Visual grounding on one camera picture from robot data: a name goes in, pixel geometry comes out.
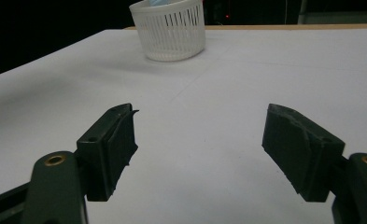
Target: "plastic basket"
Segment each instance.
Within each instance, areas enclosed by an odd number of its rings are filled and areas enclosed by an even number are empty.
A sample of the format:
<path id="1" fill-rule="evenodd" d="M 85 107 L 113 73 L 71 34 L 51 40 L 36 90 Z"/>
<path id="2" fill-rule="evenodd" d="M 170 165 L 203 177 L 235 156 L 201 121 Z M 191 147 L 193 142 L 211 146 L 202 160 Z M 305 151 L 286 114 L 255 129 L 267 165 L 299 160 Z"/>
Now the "plastic basket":
<path id="1" fill-rule="evenodd" d="M 155 61 L 189 58 L 205 47 L 204 10 L 201 0 L 171 0 L 151 7 L 148 0 L 130 6 L 142 48 Z"/>

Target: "white tabletop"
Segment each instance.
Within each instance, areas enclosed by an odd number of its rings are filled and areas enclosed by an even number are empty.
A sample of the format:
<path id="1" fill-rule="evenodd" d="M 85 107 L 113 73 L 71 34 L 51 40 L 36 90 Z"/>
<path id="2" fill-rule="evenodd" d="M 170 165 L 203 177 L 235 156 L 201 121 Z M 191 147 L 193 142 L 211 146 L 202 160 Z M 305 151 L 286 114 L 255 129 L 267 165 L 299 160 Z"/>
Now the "white tabletop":
<path id="1" fill-rule="evenodd" d="M 266 109 L 294 108 L 367 152 L 367 30 L 206 31 L 181 62 L 145 58 L 136 31 L 107 30 L 0 75 L 0 193 L 37 159 L 132 103 L 139 149 L 90 223 L 332 223 L 261 147 Z"/>

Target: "white plastic container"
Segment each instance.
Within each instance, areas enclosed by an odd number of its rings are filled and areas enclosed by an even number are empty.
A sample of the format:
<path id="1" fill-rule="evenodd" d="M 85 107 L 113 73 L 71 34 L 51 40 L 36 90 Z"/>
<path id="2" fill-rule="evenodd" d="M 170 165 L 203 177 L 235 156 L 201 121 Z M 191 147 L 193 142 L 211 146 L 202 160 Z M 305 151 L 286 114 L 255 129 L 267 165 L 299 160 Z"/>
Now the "white plastic container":
<path id="1" fill-rule="evenodd" d="M 142 48 L 155 61 L 187 59 L 205 47 L 201 0 L 170 0 L 151 7 L 148 0 L 130 6 Z"/>

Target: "white table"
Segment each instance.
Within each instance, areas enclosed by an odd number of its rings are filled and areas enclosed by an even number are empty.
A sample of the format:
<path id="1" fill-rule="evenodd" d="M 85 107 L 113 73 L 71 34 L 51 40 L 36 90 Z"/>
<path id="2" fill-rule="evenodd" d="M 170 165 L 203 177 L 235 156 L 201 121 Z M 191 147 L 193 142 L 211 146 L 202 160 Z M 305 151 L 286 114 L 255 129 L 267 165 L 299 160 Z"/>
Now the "white table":
<path id="1" fill-rule="evenodd" d="M 261 147 L 268 104 L 294 108 L 367 152 L 367 29 L 206 31 L 182 62 L 147 60 L 136 31 L 107 30 L 0 75 L 0 193 L 37 159 L 76 149 L 132 103 L 138 151 L 90 223 L 332 223 Z"/>

